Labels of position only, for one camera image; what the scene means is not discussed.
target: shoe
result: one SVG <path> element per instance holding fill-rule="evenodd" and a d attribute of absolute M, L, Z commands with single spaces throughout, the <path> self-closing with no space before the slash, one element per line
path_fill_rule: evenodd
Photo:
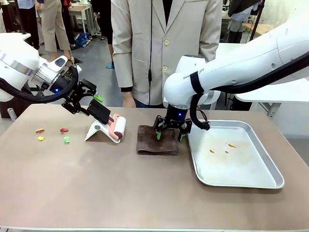
<path fill-rule="evenodd" d="M 77 46 L 77 45 L 75 45 L 75 46 L 71 46 L 70 45 L 70 49 L 71 49 L 71 51 L 74 51 L 74 50 L 76 50 L 76 49 L 78 49 L 79 47 Z"/>

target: jeans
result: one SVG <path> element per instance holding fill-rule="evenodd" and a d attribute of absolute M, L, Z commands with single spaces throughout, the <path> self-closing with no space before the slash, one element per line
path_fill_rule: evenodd
<path fill-rule="evenodd" d="M 140 101 L 134 99 L 136 108 L 153 108 L 153 109 L 164 109 L 164 105 L 145 105 L 144 103 L 141 103 Z"/>

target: silver baking tray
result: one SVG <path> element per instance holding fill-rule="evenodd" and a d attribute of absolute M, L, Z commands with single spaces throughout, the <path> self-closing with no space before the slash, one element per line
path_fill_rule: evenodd
<path fill-rule="evenodd" d="M 280 189 L 284 179 L 252 127 L 211 120 L 209 131 L 192 126 L 189 144 L 195 172 L 205 185 Z"/>

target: green tape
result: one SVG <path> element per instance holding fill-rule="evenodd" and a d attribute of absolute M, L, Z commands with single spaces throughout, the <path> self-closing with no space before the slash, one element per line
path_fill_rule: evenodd
<path fill-rule="evenodd" d="M 157 133 L 157 135 L 156 135 L 156 139 L 157 139 L 157 140 L 160 140 L 160 139 L 161 139 L 161 134 L 162 134 L 162 133 Z"/>
<path fill-rule="evenodd" d="M 100 103 L 102 103 L 103 100 L 104 100 L 103 97 L 100 96 L 100 95 L 98 95 L 98 94 L 96 94 L 95 96 L 93 96 L 93 98 L 94 98 L 95 100 L 99 101 Z"/>
<path fill-rule="evenodd" d="M 182 134 L 182 136 L 181 136 L 181 138 L 180 138 L 180 142 L 183 140 L 183 138 L 184 138 L 184 134 Z"/>
<path fill-rule="evenodd" d="M 65 144 L 68 144 L 69 142 L 70 142 L 70 137 L 65 137 L 65 138 L 64 138 L 64 143 L 65 143 Z"/>

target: white table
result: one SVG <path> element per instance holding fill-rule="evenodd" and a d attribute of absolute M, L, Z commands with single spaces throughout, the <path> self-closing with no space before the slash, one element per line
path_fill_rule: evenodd
<path fill-rule="evenodd" d="M 27 39 L 31 35 L 29 33 L 27 34 L 22 34 L 22 33 L 0 33 L 1 34 L 1 39 L 3 40 L 16 40 L 16 39 Z"/>
<path fill-rule="evenodd" d="M 69 8 L 69 13 L 70 13 L 70 16 L 74 17 L 73 19 L 74 19 L 75 25 L 77 25 L 75 16 L 81 17 L 82 24 L 83 24 L 83 30 L 84 30 L 84 33 L 86 33 L 85 22 L 83 20 L 83 13 L 84 13 L 86 16 L 86 20 L 87 20 L 88 32 L 90 34 L 94 32 L 94 23 L 93 23 L 91 7 L 74 5 Z"/>
<path fill-rule="evenodd" d="M 270 85 L 235 97 L 243 102 L 253 102 L 250 110 L 261 105 L 273 119 L 282 103 L 309 103 L 309 80 L 306 78 L 279 85 Z"/>

